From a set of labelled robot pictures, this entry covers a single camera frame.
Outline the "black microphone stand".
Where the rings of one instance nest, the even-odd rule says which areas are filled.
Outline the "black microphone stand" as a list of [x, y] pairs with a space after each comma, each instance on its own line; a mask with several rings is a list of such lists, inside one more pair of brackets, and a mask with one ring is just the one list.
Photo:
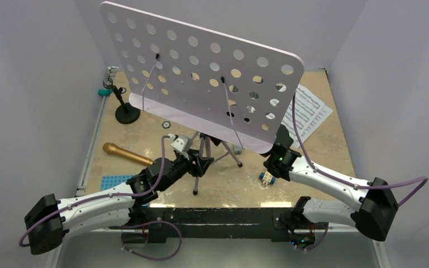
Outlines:
[[105, 89], [111, 89], [120, 103], [120, 106], [115, 111], [116, 120], [123, 125], [129, 125], [136, 122], [140, 117], [141, 111], [138, 108], [133, 107], [130, 103], [123, 101], [122, 94], [120, 92], [121, 87], [118, 88], [115, 86], [112, 78], [107, 78], [107, 82], [103, 82], [103, 86]]

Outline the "white sheet music pages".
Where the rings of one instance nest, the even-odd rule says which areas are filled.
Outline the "white sheet music pages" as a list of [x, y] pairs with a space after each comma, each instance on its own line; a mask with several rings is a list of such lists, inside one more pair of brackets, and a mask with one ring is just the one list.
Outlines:
[[286, 126], [294, 141], [293, 146], [299, 147], [293, 121], [301, 141], [305, 142], [332, 112], [333, 110], [324, 101], [299, 84], [295, 94], [295, 107], [293, 108], [291, 102], [282, 120], [282, 124]]

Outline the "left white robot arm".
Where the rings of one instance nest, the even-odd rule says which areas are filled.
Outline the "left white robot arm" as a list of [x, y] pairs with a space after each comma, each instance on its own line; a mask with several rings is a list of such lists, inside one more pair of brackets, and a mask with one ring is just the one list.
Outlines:
[[18, 244], [28, 247], [32, 255], [47, 253], [60, 246], [73, 227], [84, 227], [88, 219], [121, 209], [126, 209], [123, 222], [138, 228], [144, 222], [138, 205], [156, 199], [157, 192], [167, 190], [185, 174], [202, 177], [213, 161], [189, 150], [187, 156], [176, 154], [174, 161], [160, 157], [126, 182], [94, 194], [62, 199], [44, 195], [24, 217], [26, 232]]

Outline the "lilac music stand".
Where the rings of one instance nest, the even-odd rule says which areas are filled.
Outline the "lilac music stand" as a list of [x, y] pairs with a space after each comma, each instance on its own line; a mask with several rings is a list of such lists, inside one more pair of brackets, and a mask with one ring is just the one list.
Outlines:
[[299, 56], [110, 1], [99, 8], [132, 106], [258, 154], [288, 139]]

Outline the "gold microphone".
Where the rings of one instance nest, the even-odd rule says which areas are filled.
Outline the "gold microphone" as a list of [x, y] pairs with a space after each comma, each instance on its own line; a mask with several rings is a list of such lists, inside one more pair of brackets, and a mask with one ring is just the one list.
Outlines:
[[154, 163], [154, 161], [148, 157], [136, 154], [132, 151], [123, 149], [119, 146], [117, 146], [114, 143], [109, 143], [106, 142], [103, 145], [103, 151], [106, 152], [109, 155], [114, 155], [114, 156], [119, 156], [122, 157], [124, 159], [128, 159], [131, 160], [133, 162], [145, 165], [145, 166], [149, 166], [152, 165]]

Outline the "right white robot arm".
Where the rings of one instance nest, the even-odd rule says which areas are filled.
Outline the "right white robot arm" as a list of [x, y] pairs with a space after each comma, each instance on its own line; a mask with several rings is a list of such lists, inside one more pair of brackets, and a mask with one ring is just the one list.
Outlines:
[[292, 150], [286, 126], [281, 125], [263, 165], [276, 179], [293, 181], [334, 197], [334, 201], [301, 197], [291, 212], [298, 227], [309, 223], [337, 223], [356, 228], [362, 235], [385, 241], [399, 205], [391, 186], [381, 178], [355, 178], [317, 165]]

